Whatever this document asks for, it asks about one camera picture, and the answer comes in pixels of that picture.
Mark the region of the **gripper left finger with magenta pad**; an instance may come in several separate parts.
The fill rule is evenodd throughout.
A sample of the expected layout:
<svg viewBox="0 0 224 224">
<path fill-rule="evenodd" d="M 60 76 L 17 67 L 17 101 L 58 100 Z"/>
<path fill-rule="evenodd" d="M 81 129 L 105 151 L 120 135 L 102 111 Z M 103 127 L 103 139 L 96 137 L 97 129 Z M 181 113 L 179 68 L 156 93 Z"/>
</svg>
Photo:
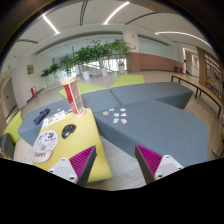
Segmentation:
<svg viewBox="0 0 224 224">
<path fill-rule="evenodd" d="M 85 187 L 96 156 L 96 146 L 91 146 L 70 159 L 60 159 L 49 169 L 49 172 L 78 186 Z"/>
</svg>

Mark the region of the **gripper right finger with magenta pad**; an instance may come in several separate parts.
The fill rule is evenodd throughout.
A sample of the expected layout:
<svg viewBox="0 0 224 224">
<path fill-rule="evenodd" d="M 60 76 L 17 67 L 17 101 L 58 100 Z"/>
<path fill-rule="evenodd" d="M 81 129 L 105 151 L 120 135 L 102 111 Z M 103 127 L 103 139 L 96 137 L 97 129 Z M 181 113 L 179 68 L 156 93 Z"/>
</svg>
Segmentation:
<svg viewBox="0 0 224 224">
<path fill-rule="evenodd" d="M 172 156 L 161 156 L 140 145 L 135 146 L 135 156 L 147 184 L 183 169 Z"/>
</svg>

